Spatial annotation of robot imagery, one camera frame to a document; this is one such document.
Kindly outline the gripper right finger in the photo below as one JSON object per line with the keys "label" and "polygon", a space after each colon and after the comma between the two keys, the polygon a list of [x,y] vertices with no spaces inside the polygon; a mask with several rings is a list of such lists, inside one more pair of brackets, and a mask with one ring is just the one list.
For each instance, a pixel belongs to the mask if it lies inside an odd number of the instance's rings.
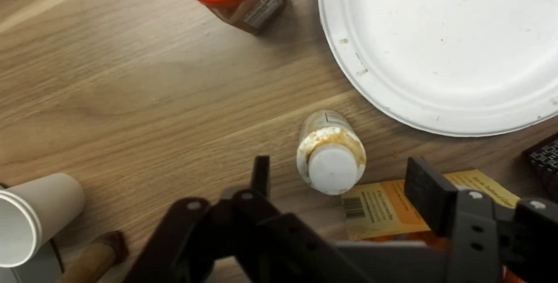
{"label": "gripper right finger", "polygon": [[460,190],[420,157],[407,160],[404,191],[431,231],[448,239],[444,283],[558,283],[558,204],[524,198],[513,209]]}

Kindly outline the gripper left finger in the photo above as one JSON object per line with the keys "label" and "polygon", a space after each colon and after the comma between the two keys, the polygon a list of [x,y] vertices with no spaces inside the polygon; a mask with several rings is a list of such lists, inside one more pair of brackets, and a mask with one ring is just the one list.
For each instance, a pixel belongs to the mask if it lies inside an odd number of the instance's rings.
{"label": "gripper left finger", "polygon": [[233,257],[251,283],[371,283],[332,245],[268,199],[269,156],[254,160],[250,185],[216,204],[183,198],[170,206],[123,283],[206,283]]}

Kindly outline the black patterned object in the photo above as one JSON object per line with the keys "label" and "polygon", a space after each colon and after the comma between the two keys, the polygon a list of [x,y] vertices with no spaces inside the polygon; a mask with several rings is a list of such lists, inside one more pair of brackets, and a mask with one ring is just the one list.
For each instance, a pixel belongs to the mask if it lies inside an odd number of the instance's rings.
{"label": "black patterned object", "polygon": [[548,197],[558,203],[558,133],[524,150],[523,156],[534,170]]}

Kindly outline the white paper plate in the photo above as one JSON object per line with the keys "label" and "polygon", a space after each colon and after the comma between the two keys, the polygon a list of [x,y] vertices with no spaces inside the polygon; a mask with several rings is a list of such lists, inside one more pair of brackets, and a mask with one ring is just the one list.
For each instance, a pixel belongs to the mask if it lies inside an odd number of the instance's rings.
{"label": "white paper plate", "polygon": [[558,0],[318,0],[339,68],[413,128],[481,137],[558,116]]}

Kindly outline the grey round object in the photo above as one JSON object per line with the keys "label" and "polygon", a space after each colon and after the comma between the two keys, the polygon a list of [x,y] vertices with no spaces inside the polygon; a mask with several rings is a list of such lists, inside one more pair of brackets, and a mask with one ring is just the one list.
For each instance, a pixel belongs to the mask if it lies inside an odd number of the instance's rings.
{"label": "grey round object", "polygon": [[23,265],[0,268],[0,283],[57,283],[63,272],[56,244],[50,240]]}

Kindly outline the yellow orange packet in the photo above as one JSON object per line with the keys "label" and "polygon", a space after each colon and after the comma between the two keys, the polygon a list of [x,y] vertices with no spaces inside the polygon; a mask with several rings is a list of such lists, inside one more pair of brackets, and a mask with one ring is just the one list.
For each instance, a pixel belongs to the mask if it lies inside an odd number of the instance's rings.
{"label": "yellow orange packet", "polygon": [[[514,208],[519,197],[479,170],[444,174],[457,188],[471,188],[492,196],[497,204]],[[404,194],[404,181],[393,180],[356,185],[341,196],[351,241],[422,241],[446,248],[448,241],[436,237]]]}

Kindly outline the small white-capped bottle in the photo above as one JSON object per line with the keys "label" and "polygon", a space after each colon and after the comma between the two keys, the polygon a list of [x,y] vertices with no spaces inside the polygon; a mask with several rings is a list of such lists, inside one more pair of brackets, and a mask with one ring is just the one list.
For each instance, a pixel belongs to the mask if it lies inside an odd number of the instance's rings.
{"label": "small white-capped bottle", "polygon": [[333,110],[314,112],[299,134],[296,164],[307,185],[326,195],[353,188],[365,171],[367,156],[354,129]]}

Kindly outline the white paper cup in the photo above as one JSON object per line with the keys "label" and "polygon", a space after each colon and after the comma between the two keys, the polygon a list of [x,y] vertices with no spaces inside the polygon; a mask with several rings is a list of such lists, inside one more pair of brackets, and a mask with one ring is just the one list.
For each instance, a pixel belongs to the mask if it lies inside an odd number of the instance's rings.
{"label": "white paper cup", "polygon": [[84,207],[84,188],[68,174],[51,174],[0,190],[0,267],[28,262]]}

